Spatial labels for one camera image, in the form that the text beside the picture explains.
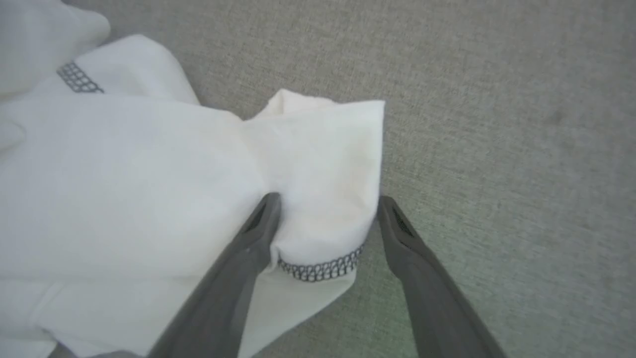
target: fabric fold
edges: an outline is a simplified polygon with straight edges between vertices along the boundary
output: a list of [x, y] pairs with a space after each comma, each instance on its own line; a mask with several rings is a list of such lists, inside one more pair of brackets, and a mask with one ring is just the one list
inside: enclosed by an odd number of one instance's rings
[[109, 33], [105, 17], [60, 0], [0, 0], [0, 101], [31, 90]]
[[384, 102], [281, 90], [243, 121], [199, 106], [144, 36], [85, 50], [107, 22], [77, 14], [99, 31], [0, 93], [0, 352], [146, 355], [270, 191], [282, 219], [240, 356], [344, 293], [375, 216]]

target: gray fabric surface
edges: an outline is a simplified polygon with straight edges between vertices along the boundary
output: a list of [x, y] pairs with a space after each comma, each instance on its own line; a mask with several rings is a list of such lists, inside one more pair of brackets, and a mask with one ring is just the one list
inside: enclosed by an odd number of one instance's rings
[[[283, 87], [386, 99], [382, 190], [509, 356], [636, 356], [636, 2], [71, 3], [243, 117]], [[414, 356], [374, 227], [354, 287], [258, 357]]]

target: decorative stitching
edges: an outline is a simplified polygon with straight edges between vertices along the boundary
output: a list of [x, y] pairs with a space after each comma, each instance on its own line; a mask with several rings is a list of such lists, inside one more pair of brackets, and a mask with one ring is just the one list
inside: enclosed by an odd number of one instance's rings
[[313, 265], [294, 265], [279, 259], [279, 266], [286, 273], [304, 282], [320, 282], [341, 277], [356, 268], [358, 258], [364, 245], [360, 245], [353, 252], [329, 262]]
[[69, 62], [57, 70], [57, 75], [76, 93], [104, 93], [99, 85], [88, 77], [75, 63]]

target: white cloth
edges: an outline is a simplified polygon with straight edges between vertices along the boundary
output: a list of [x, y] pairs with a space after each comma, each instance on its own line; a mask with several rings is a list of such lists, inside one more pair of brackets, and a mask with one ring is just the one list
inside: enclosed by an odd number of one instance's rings
[[102, 15], [59, 0], [0, 0], [0, 100], [29, 90], [109, 32]]
[[[0, 356], [46, 357], [56, 340], [80, 357], [147, 354], [271, 191], [282, 220], [240, 356], [351, 286], [377, 205], [383, 102], [282, 90], [242, 121], [199, 106], [143, 36], [69, 66], [0, 103]], [[82, 83], [99, 93], [74, 94]]]

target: crumpled fabric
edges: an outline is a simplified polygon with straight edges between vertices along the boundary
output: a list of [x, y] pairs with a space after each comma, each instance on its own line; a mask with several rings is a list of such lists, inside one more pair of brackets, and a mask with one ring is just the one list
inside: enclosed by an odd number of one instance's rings
[[267, 192], [282, 218], [240, 356], [352, 285], [378, 201], [382, 101], [281, 90], [242, 120], [200, 106], [172, 54], [139, 35], [60, 66], [0, 101], [3, 357], [56, 342], [146, 355]]
[[0, 100], [28, 91], [109, 32], [102, 15], [59, 0], [0, 0]]

